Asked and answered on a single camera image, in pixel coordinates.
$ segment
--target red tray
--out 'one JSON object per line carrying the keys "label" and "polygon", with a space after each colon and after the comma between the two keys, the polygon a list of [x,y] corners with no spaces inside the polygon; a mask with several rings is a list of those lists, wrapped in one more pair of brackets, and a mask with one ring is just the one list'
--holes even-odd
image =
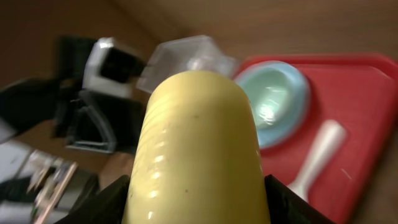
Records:
{"label": "red tray", "polygon": [[326,119],[335,119],[348,137],[309,192],[314,208],[336,223],[349,218],[382,151],[397,111],[398,66],[382,55],[257,56],[241,65],[277,60],[308,79],[311,103],[303,125],[283,143],[261,151],[264,174],[291,183]]}

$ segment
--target white plastic spoon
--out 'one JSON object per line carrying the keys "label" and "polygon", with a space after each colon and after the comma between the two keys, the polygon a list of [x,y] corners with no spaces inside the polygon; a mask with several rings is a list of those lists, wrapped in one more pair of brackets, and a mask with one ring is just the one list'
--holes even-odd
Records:
{"label": "white plastic spoon", "polygon": [[324,121],[300,172],[288,188],[308,202],[308,190],[313,181],[333,157],[345,136],[346,130],[337,121]]}

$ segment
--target white object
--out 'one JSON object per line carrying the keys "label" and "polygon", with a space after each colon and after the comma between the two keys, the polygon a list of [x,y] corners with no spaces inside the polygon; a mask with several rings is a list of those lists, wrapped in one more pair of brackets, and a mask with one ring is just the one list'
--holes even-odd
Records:
{"label": "white object", "polygon": [[35,150],[30,154],[27,162],[18,173],[18,177],[21,178],[32,176],[33,179],[39,178],[40,171],[44,167],[50,167],[54,163],[55,159],[56,157],[53,157],[50,154]]}
{"label": "white object", "polygon": [[29,146],[17,141],[0,144],[0,182],[15,177],[30,150]]}
{"label": "white object", "polygon": [[237,61],[225,55],[206,35],[159,44],[149,59],[137,88],[152,93],[168,77],[189,70],[207,70],[232,78]]}
{"label": "white object", "polygon": [[345,129],[335,120],[323,122],[304,165],[288,188],[308,202],[308,190],[328,164],[346,136]]}
{"label": "white object", "polygon": [[100,38],[97,43],[95,43],[93,50],[88,57],[83,77],[83,88],[121,98],[130,98],[130,83],[118,83],[100,75],[101,66],[112,48],[118,49],[129,55],[137,55],[136,51],[120,42],[117,42],[112,37]]}
{"label": "white object", "polygon": [[2,118],[0,118],[0,144],[6,142],[15,135],[14,128],[9,126]]}

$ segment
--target light blue bowl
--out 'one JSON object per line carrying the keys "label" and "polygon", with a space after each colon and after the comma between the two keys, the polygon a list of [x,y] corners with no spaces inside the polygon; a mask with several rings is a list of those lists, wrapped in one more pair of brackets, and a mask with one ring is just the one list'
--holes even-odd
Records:
{"label": "light blue bowl", "polygon": [[284,62],[258,63],[243,71],[235,82],[251,101],[261,149],[282,142],[301,125],[310,89],[307,79],[293,66]]}

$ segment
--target black object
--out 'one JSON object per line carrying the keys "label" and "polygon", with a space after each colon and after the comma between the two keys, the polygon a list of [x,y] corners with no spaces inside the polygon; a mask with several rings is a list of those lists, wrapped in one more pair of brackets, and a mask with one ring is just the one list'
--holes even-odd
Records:
{"label": "black object", "polygon": [[135,154],[144,120],[140,102],[88,90],[79,92],[77,101],[67,135],[68,147]]}
{"label": "black object", "polygon": [[64,138],[82,89],[85,67],[96,39],[64,35],[55,42],[55,78],[60,80],[53,136]]}
{"label": "black object", "polygon": [[[56,224],[120,223],[123,218],[130,178],[120,177],[95,198],[87,201]],[[332,224],[333,222],[295,195],[272,175],[264,179],[272,224]]]}
{"label": "black object", "polygon": [[0,203],[3,201],[33,203],[41,187],[27,192],[30,177],[6,180],[0,183]]}
{"label": "black object", "polygon": [[280,224],[332,224],[320,212],[302,200],[274,176],[264,179],[271,223]]}
{"label": "black object", "polygon": [[98,176],[96,174],[92,174],[70,211],[73,212],[78,210],[88,199],[94,198],[99,191],[100,183],[98,182]]}
{"label": "black object", "polygon": [[[86,63],[96,42],[96,39],[64,35],[55,43],[55,78],[60,80],[54,116],[53,137],[55,138],[66,137],[72,120],[76,119],[75,110],[79,107],[77,103],[79,91],[82,90]],[[99,66],[99,75],[102,77],[126,83],[130,77],[138,77],[142,73],[145,63],[135,55],[127,54],[114,46],[109,49],[102,65]],[[97,141],[98,135],[98,132],[93,133],[90,139]]]}
{"label": "black object", "polygon": [[0,91],[0,118],[20,135],[36,124],[52,119],[59,80],[30,78]]}
{"label": "black object", "polygon": [[113,182],[95,198],[89,199],[79,209],[71,212],[56,224],[117,224],[123,217],[129,190],[130,177],[124,175]]}
{"label": "black object", "polygon": [[100,75],[119,83],[126,83],[130,77],[138,77],[145,63],[133,55],[111,48],[101,66]]}

